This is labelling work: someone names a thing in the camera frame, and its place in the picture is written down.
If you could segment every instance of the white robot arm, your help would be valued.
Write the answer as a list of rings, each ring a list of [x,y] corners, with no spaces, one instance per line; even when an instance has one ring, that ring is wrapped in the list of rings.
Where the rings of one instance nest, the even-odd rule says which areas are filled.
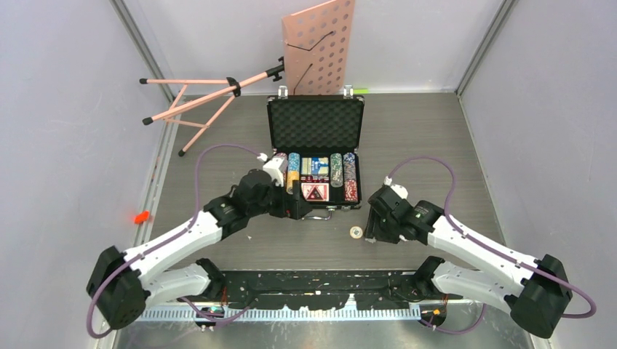
[[[262,169],[249,171],[228,194],[211,200],[195,217],[169,232],[122,253],[114,246],[103,251],[88,282],[90,297],[120,265],[134,260],[97,300],[110,327],[121,329],[146,308],[169,300],[190,295],[212,297],[220,292],[223,274],[208,259],[166,270],[195,251],[246,228],[250,218],[268,213],[299,220],[308,214],[311,207],[301,194],[299,182],[294,183],[292,195],[285,192],[285,167],[284,160],[275,157]]]
[[[458,294],[500,309],[528,332],[548,338],[572,298],[572,292],[537,273],[526,264],[567,281],[562,263],[546,255],[542,260],[498,244],[466,227],[443,209],[427,201],[412,206],[407,190],[388,183],[369,199],[371,210],[366,238],[397,244],[418,240],[459,257],[477,270],[469,270],[442,258],[429,257],[416,274],[421,294]],[[477,244],[480,241],[517,263],[513,264]]]

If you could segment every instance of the open case lid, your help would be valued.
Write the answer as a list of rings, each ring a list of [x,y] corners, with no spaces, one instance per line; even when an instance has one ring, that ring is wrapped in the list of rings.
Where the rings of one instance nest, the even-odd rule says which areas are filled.
[[[268,99],[272,148],[284,153],[348,153],[360,143],[362,96],[289,96]]]

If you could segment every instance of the metal corner post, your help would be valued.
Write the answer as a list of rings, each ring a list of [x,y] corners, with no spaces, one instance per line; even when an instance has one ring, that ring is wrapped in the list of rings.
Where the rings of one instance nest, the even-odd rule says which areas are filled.
[[[127,29],[129,36],[133,40],[133,43],[135,43],[137,51],[139,51],[141,57],[143,58],[143,61],[148,66],[148,69],[150,70],[152,76],[155,79],[165,79],[165,77],[163,76],[163,72],[159,68],[159,65],[156,64],[154,55],[152,54],[152,51],[148,48],[148,44],[141,35],[137,23],[135,23],[135,20],[130,14],[127,5],[124,3],[124,0],[109,0],[109,2],[111,3],[111,6],[113,6],[116,10],[118,18],[120,18],[120,21],[122,21],[122,24]],[[175,96],[169,86],[167,86],[166,84],[160,84],[159,87],[161,88],[163,94],[169,100],[169,102],[173,102]]]
[[[476,70],[478,69],[480,63],[482,62],[482,59],[484,58],[484,56],[486,55],[486,52],[490,48],[490,45],[493,43],[493,41],[499,34],[499,31],[501,30],[501,28],[503,27],[503,24],[508,19],[510,12],[512,11],[512,9],[514,8],[514,5],[517,2],[518,0],[503,0],[501,2],[501,6],[499,7],[499,10],[495,14],[493,21],[488,26],[488,30],[484,38],[482,39],[482,42],[478,46],[476,53],[471,59],[469,66],[465,70],[465,74],[463,74],[461,83],[458,84],[458,88],[456,89],[457,96],[460,97],[465,92],[465,89],[471,82],[471,79],[474,77],[474,74],[476,73]]]

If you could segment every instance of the gray floor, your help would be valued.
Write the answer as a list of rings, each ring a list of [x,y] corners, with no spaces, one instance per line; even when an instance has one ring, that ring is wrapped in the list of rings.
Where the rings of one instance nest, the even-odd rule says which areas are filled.
[[[185,121],[205,122],[223,103],[216,100],[183,115]],[[239,143],[271,151],[266,98],[246,96],[227,111],[180,158],[177,155],[197,129],[180,126],[154,220],[152,238],[186,221],[194,209],[194,167],[199,152],[217,143]],[[365,201],[401,160],[414,155],[438,156],[458,176],[451,209],[470,228],[501,242],[485,182],[461,107],[454,94],[366,96],[359,154]],[[216,150],[200,172],[202,204],[223,195],[259,163],[235,149]],[[419,161],[401,169],[395,182],[410,193],[410,202],[425,199],[442,206],[450,175],[439,164]],[[368,205],[352,212],[335,212],[328,222],[260,216],[219,244],[191,255],[178,267],[208,257],[222,270],[233,269],[415,269],[429,255],[456,258],[418,242],[371,244],[349,236],[353,225],[365,227]]]

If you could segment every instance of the white wall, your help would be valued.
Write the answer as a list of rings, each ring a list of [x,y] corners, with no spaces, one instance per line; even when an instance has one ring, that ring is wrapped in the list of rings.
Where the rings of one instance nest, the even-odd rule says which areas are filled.
[[[166,108],[108,1],[0,2],[0,347],[88,348],[85,287],[127,248]]]
[[[463,95],[509,246],[564,262],[598,304],[557,348],[614,348],[617,3],[519,1]],[[576,296],[568,312],[589,308]]]
[[[166,77],[238,80],[277,64],[282,17],[322,2],[126,0]],[[453,91],[500,3],[356,0],[345,83],[375,92]],[[262,81],[246,91],[278,85]]]

